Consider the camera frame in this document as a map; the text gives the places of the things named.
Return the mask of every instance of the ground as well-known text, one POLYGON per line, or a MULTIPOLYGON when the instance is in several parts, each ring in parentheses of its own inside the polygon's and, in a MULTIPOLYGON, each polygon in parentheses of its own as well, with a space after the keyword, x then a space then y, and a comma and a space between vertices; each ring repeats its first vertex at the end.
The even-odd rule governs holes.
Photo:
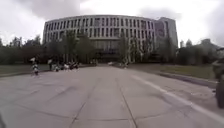
POLYGON ((211 65, 181 66, 181 65, 160 65, 160 64, 134 64, 130 65, 129 68, 138 69, 146 72, 161 71, 161 72, 215 80, 211 65))
POLYGON ((223 128, 211 89, 108 66, 0 78, 7 128, 223 128))
MULTIPOLYGON (((31 65, 0 65, 0 77, 7 74, 30 73, 31 65)), ((48 65, 39 65, 40 70, 48 70, 48 65)))

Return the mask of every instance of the green tree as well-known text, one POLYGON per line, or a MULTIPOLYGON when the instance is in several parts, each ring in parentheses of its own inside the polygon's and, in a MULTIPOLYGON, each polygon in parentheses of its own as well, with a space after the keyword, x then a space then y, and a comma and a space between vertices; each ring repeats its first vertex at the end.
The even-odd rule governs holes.
POLYGON ((157 52, 159 53, 161 63, 172 62, 175 58, 176 46, 174 46, 170 38, 166 38, 159 44, 157 52))
POLYGON ((124 34, 120 35, 120 39, 118 42, 118 54, 119 54, 120 62, 124 62, 128 60, 129 44, 128 44, 128 39, 125 38, 124 34))
POLYGON ((186 47, 191 47, 191 46, 193 46, 192 41, 190 39, 188 39, 187 43, 186 43, 186 47))
POLYGON ((40 43, 40 36, 36 36, 34 39, 27 40, 21 48, 23 60, 28 63, 31 58, 40 58, 42 54, 42 46, 40 43))
POLYGON ((79 36, 79 41, 76 46, 78 60, 83 63, 90 63, 95 57, 95 48, 87 35, 79 36))
POLYGON ((184 47, 184 41, 180 41, 180 48, 184 47))
POLYGON ((57 39, 51 39, 46 45, 49 58, 56 62, 62 61, 64 44, 57 39))
POLYGON ((0 38, 0 47, 2 47, 2 46, 3 46, 2 39, 0 38))
POLYGON ((73 31, 67 31, 66 35, 63 37, 62 43, 64 44, 64 55, 66 57, 66 61, 73 61, 76 56, 77 45, 75 33, 73 31))

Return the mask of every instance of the building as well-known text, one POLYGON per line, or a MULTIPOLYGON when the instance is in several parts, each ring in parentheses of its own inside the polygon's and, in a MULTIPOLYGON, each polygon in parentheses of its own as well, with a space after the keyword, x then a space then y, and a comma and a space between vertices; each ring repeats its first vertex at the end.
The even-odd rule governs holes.
POLYGON ((98 49, 101 59, 107 61, 117 59, 116 50, 122 33, 128 42, 137 40, 140 48, 150 39, 156 49, 167 37, 178 46, 175 20, 122 15, 84 15, 47 21, 43 40, 61 39, 68 30, 74 31, 76 36, 84 32, 98 49))

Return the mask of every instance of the person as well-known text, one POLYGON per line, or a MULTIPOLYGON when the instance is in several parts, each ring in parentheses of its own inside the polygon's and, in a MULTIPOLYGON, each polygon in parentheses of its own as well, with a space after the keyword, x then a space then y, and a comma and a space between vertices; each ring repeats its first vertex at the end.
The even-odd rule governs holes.
POLYGON ((78 70, 78 68, 79 68, 79 67, 78 67, 78 62, 76 62, 76 63, 75 63, 75 69, 78 70))
POLYGON ((38 65, 37 65, 37 63, 34 63, 34 65, 33 65, 33 73, 37 76, 38 75, 38 73, 39 73, 39 71, 38 71, 38 65))
POLYGON ((55 71, 56 71, 56 72, 59 71, 59 66, 58 66, 58 65, 59 65, 59 64, 57 63, 56 66, 55 66, 55 71))
POLYGON ((48 60, 49 70, 52 71, 52 60, 48 60))

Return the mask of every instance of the pedestrian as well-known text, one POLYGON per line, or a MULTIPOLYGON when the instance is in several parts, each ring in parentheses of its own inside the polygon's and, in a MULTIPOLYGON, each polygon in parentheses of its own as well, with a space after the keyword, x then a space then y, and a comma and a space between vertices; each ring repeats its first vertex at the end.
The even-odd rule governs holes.
POLYGON ((48 60, 49 70, 52 71, 52 60, 48 60))
POLYGON ((33 69, 33 74, 38 76, 39 71, 38 71, 38 65, 37 65, 36 62, 34 62, 33 66, 32 66, 32 69, 33 69))

